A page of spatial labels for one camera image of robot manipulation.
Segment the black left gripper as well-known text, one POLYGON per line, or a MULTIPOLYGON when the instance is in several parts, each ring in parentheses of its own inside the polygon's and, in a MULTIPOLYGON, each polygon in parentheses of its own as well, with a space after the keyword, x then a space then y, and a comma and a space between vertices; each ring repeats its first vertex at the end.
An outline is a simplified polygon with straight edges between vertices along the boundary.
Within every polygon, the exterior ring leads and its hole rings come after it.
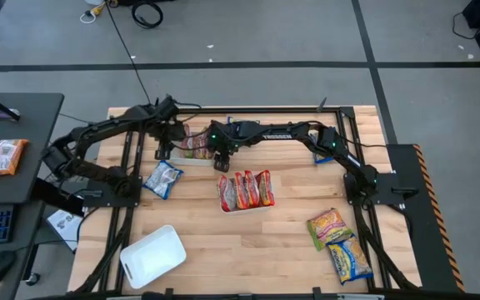
POLYGON ((182 141, 187 136, 184 123, 175 117, 168 120, 152 118, 146 121, 146 133, 158 141, 154 154, 158 161, 170 159, 173 150, 171 141, 182 141))

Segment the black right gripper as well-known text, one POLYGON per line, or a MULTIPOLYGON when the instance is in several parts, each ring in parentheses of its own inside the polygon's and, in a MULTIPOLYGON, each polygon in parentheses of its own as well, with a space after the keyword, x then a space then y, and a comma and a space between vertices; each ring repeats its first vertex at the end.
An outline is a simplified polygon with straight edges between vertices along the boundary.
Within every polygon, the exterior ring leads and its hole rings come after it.
POLYGON ((238 125, 236 123, 212 122, 208 133, 208 150, 214 155, 213 167, 217 171, 227 173, 230 168, 230 157, 239 149, 238 125))

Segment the green pink Maruchan ramen packet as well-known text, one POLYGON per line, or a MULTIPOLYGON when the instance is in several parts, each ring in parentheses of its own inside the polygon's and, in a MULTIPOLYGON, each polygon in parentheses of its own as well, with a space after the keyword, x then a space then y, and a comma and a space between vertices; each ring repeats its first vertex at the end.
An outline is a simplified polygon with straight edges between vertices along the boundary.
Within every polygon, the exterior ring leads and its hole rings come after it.
POLYGON ((323 211, 307 220, 307 230, 318 251, 328 245, 345 241, 353 235, 353 230, 347 226, 336 208, 323 211))
POLYGON ((212 159, 214 152, 207 148, 208 131, 201 132, 192 140, 193 157, 195 159, 212 159))
POLYGON ((193 135, 187 123, 184 124, 184 132, 185 132, 185 138, 182 140, 182 143, 181 143, 182 155, 185 158, 192 159, 194 158, 193 135))

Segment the white plastic bin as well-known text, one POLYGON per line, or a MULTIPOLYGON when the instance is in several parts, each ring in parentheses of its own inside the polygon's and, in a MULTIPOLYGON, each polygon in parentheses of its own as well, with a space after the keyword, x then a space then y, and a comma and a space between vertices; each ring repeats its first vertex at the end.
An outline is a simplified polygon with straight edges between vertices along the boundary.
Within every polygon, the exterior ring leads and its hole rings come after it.
MULTIPOLYGON (((227 178, 231 179, 233 181, 233 185, 234 185, 234 174, 233 174, 232 177, 227 177, 227 178)), ((260 203, 260 205, 258 207, 249 207, 248 209, 239 209, 238 206, 237 206, 237 208, 232 212, 224 212, 222 209, 221 210, 226 214, 241 214, 241 213, 263 211, 263 210, 269 209, 270 207, 264 207, 260 203)))
MULTIPOLYGON (((201 132, 192 132, 193 138, 199 135, 201 132)), ((188 165, 188 166, 199 166, 199 167, 209 167, 213 165, 213 158, 212 159, 189 159, 183 156, 183 151, 181 148, 182 141, 174 141, 173 142, 173 150, 170 156, 170 161, 173 164, 178 165, 188 165)))
POLYGON ((182 241, 171 225, 160 227, 120 253, 120 263, 133 289, 145 287, 186 258, 182 241))

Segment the red Maruchan beef ramen packet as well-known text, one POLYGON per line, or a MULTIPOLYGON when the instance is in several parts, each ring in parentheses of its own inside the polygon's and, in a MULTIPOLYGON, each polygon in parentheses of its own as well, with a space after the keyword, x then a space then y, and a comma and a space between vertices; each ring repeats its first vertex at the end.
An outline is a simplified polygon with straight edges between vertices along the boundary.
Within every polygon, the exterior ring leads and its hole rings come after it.
POLYGON ((237 194, 233 181, 222 175, 217 183, 221 209, 230 213, 237 208, 237 194))
POLYGON ((268 170, 260 172, 256 177, 259 200, 262 206, 270 207, 275 203, 271 174, 268 170))
POLYGON ((249 200, 249 207, 257 208, 260 205, 258 182, 255 176, 253 175, 252 171, 246 170, 244 174, 245 174, 247 195, 249 200))
POLYGON ((245 177, 240 172, 234 173, 234 186, 237 194, 237 207, 239 209, 249 208, 249 197, 245 177))

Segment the white printed paper sheet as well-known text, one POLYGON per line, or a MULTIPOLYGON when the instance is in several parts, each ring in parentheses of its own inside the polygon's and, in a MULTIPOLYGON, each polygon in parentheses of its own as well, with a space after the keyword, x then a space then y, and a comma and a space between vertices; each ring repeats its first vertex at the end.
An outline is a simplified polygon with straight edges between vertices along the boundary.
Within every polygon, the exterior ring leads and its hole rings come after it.
POLYGON ((78 247, 78 228, 82 217, 57 210, 47 218, 47 223, 74 253, 78 247))

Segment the black desk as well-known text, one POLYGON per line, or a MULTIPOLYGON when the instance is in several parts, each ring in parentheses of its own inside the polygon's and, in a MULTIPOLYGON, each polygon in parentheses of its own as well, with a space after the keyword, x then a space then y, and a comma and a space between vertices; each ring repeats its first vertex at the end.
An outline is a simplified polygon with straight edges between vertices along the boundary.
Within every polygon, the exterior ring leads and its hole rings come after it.
POLYGON ((0 300, 13 300, 24 273, 30 269, 30 252, 35 250, 34 240, 41 222, 44 205, 27 202, 14 205, 11 240, 0 243, 1 251, 13 251, 16 259, 12 268, 0 282, 0 300))
POLYGON ((41 152, 48 145, 64 96, 61 93, 0 92, 0 103, 20 112, 20 120, 0 121, 0 140, 27 139, 13 175, 0 176, 0 203, 25 203, 41 167, 41 152))

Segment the orange ramen packet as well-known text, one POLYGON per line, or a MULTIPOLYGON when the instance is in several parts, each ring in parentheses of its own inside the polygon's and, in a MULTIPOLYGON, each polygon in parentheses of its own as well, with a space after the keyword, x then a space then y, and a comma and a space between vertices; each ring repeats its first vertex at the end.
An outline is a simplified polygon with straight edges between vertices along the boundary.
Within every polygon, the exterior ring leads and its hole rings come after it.
POLYGON ((27 139, 0 140, 0 176, 14 175, 27 139))

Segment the white yellow power plug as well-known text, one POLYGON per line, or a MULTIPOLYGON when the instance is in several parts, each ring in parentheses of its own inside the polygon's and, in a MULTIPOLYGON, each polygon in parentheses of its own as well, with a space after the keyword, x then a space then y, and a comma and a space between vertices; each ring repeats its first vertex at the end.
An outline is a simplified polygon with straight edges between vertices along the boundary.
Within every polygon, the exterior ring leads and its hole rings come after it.
POLYGON ((101 14, 102 10, 106 6, 106 0, 84 0, 89 6, 79 18, 79 21, 83 24, 91 24, 97 20, 97 17, 101 14))

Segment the black platform hazard stripe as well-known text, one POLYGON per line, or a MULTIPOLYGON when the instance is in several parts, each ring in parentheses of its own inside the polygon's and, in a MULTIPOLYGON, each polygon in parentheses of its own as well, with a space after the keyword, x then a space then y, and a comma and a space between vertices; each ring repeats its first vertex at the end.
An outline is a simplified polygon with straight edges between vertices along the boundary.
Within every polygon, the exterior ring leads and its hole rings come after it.
POLYGON ((405 201, 405 206, 412 220, 412 249, 422 288, 463 293, 462 276, 421 148, 393 144, 387 147, 387 152, 399 185, 417 189, 417 193, 405 201))

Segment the black table frame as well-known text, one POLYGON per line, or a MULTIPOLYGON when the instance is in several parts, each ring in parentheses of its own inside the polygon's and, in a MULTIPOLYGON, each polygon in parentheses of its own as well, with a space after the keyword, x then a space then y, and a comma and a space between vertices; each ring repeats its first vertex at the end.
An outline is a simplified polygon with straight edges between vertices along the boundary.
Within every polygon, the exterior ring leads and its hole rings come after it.
MULTIPOLYGON (((247 113, 212 112, 189 121, 198 132, 212 119, 226 122, 227 116, 259 120, 260 123, 296 123, 318 120, 337 126, 336 113, 300 112, 247 113)), ((320 212, 336 208, 345 223, 358 234, 353 207, 345 198, 345 169, 335 162, 315 165, 312 154, 295 141, 261 142, 242 147, 231 156, 227 176, 244 170, 269 170, 275 206, 262 212, 226 214, 220 208, 217 182, 221 173, 212 166, 180 166, 184 171, 168 200, 147 189, 132 218, 130 243, 164 225, 171 225, 182 241, 187 258, 140 290, 124 278, 122 291, 176 294, 324 293, 366 292, 365 279, 341 285, 328 250, 318 252, 306 221, 320 212)), ((422 286, 404 216, 390 207, 376 206, 382 244, 390 258, 417 286, 422 286)), ((81 286, 105 251, 111 208, 98 209, 81 227, 71 277, 64 290, 81 286)))

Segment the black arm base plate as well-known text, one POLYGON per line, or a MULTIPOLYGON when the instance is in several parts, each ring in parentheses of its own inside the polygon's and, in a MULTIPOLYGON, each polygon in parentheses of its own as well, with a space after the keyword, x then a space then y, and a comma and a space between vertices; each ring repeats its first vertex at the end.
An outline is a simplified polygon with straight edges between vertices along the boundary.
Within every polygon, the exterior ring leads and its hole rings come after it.
POLYGON ((404 208, 404 201, 419 192, 415 187, 400 186, 396 173, 378 174, 373 192, 365 192, 364 189, 360 188, 358 181, 352 174, 345 174, 343 179, 347 201, 353 206, 366 207, 367 205, 381 204, 404 208))
POLYGON ((83 192, 85 207, 134 208, 139 205, 143 179, 130 176, 118 183, 100 182, 90 179, 87 191, 83 192))

